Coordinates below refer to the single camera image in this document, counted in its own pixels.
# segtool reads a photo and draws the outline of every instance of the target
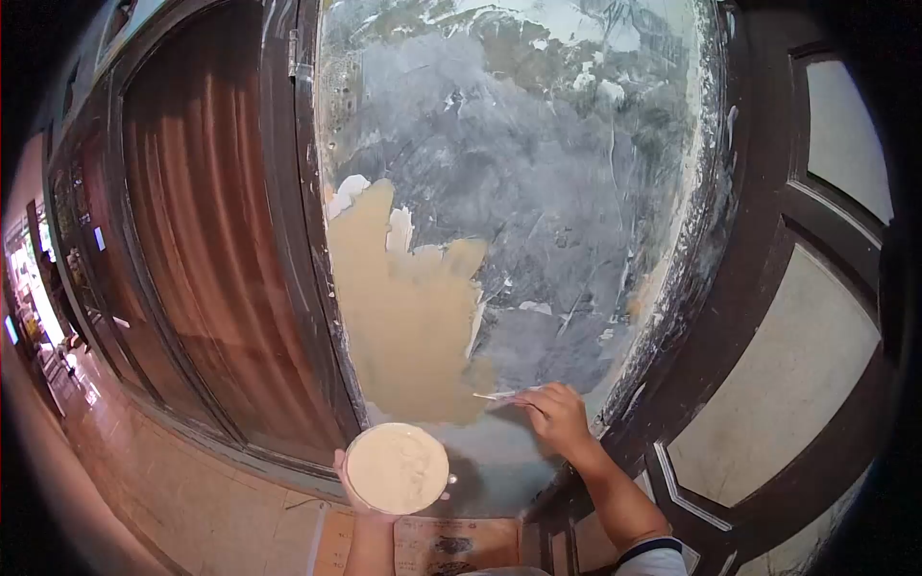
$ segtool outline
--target plaster patch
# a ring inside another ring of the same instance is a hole
[[[393,419],[473,423],[495,390],[488,359],[468,360],[480,286],[471,280],[487,242],[444,251],[385,249],[394,186],[382,179],[354,196],[327,231],[349,355],[366,398]]]
[[[339,190],[326,199],[326,220],[330,221],[339,213],[352,206],[352,198],[361,194],[372,183],[361,174],[352,174],[339,185]]]

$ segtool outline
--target brown curtain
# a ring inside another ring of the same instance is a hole
[[[261,21],[249,0],[216,8],[144,64],[124,99],[128,189],[162,306],[208,387],[250,442],[329,464],[344,441],[303,352],[266,200]]]
[[[84,244],[88,248],[88,264],[93,267],[97,280],[98,297],[105,301],[109,314],[124,323],[117,321],[108,324],[109,329],[118,331],[130,353],[137,360],[141,370],[148,376],[148,380],[160,393],[164,401],[174,410],[199,422],[212,427],[210,415],[201,406],[195,393],[183,384],[175,368],[167,356],[166,350],[158,339],[153,326],[148,322],[147,316],[137,300],[134,289],[129,279],[131,270],[122,244],[112,228],[112,212],[106,194],[106,179],[102,167],[102,138],[100,133],[94,133],[81,143],[79,150],[80,161],[83,165],[83,193],[82,203],[87,212],[81,214],[81,229]],[[99,229],[104,249],[100,249],[97,242],[96,230]],[[110,355],[118,354],[118,350],[109,350]]]

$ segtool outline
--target tiled floor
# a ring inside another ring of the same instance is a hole
[[[115,515],[174,561],[174,570],[203,576],[342,574],[337,555],[344,558],[350,539],[322,535],[332,530],[324,530],[326,523],[350,536],[349,508],[273,484],[199,450],[139,412],[92,354],[76,353],[70,360],[77,366],[71,394],[56,387],[65,434]],[[398,541],[426,540],[424,550],[435,550],[429,543],[446,537],[466,539],[472,549],[454,559],[476,568],[517,559],[514,521],[414,518],[405,524],[398,527]],[[433,562],[452,560],[451,554],[432,554],[439,557],[414,558],[417,568],[399,574],[421,575]]]

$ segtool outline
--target dark wooden frame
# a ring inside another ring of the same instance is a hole
[[[290,225],[299,231],[299,236],[310,244],[310,262],[302,263],[312,268],[314,284],[325,289],[318,290],[317,297],[320,310],[323,311],[322,324],[326,325],[330,336],[330,347],[335,355],[333,367],[337,379],[349,395],[355,418],[362,429],[370,426],[365,403],[355,375],[355,368],[349,359],[345,324],[339,313],[339,304],[333,291],[333,265],[326,245],[326,225],[324,217],[323,186],[320,182],[319,158],[317,155],[317,133],[314,119],[313,71],[320,51],[320,38],[317,31],[320,26],[320,2],[318,0],[300,0],[298,6],[297,33],[291,38],[290,45],[294,54],[289,65],[290,81],[294,85],[294,112],[296,130],[295,156],[301,173],[301,198],[288,214]]]
[[[820,434],[737,505],[728,508],[683,488],[671,471],[666,447],[694,417],[685,406],[706,403],[736,365],[774,299],[795,244],[824,261],[865,312],[872,319],[877,316],[883,225],[847,194],[806,170],[810,102],[805,67],[832,55],[819,31],[802,16],[773,12],[751,18],[749,29],[742,22],[737,25],[738,37],[752,36],[751,62],[737,51],[741,61],[734,66],[734,51],[729,52],[729,69],[758,72],[751,80],[753,90],[743,93],[739,118],[761,112],[751,119],[753,141],[763,148],[759,151],[790,153],[751,155],[747,172],[734,186],[745,190],[738,225],[701,314],[683,346],[661,354],[644,376],[647,388],[654,383],[652,392],[645,390],[640,405],[603,438],[606,450],[629,475],[647,471],[656,502],[676,535],[701,554],[696,575],[732,574],[828,510],[883,446],[899,395],[878,344]],[[747,93],[751,100],[745,99]],[[657,402],[658,397],[669,401]],[[592,510],[585,487],[574,477],[527,520],[537,522],[539,531],[550,537],[570,529],[568,516],[581,519]],[[541,556],[547,570],[552,558],[545,550]],[[606,567],[592,573],[610,572]]]
[[[301,95],[305,82],[289,76],[290,33],[300,29],[304,30],[302,35],[313,37],[316,30],[316,18],[308,19],[312,24],[306,28],[296,21],[305,22],[304,11],[310,10],[310,6],[314,11],[317,8],[314,0],[284,5],[267,14],[263,22],[260,127],[266,195],[276,233],[278,259],[289,287],[301,341],[317,368],[324,399],[331,406],[346,440],[351,441],[367,428],[365,406],[356,395],[357,387],[343,379],[342,356],[337,354],[340,350],[334,348],[334,342],[341,342],[341,339],[332,329],[323,329],[334,326],[327,321],[329,314],[325,306],[325,299],[329,300],[325,295],[333,289],[333,284],[325,270],[317,267],[317,259],[326,252],[323,213],[319,220],[311,217],[316,214],[315,209],[322,210],[322,205],[312,206],[312,201],[321,200],[304,193],[304,187],[313,182],[316,173],[316,165],[303,163],[308,153],[302,144],[304,128],[313,129],[313,110],[305,114],[303,108],[296,107],[296,98]],[[312,48],[306,52],[313,57],[313,44],[304,45]]]

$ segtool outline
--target wall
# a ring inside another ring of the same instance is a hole
[[[43,134],[34,135],[26,143],[16,167],[13,190],[3,206],[3,237],[11,227],[26,217],[26,206],[32,200],[41,203],[41,159],[45,153]]]
[[[471,393],[559,380],[593,416],[657,320],[713,5],[323,9],[332,289],[370,423],[445,443],[452,513],[516,514],[558,463],[519,413]]]

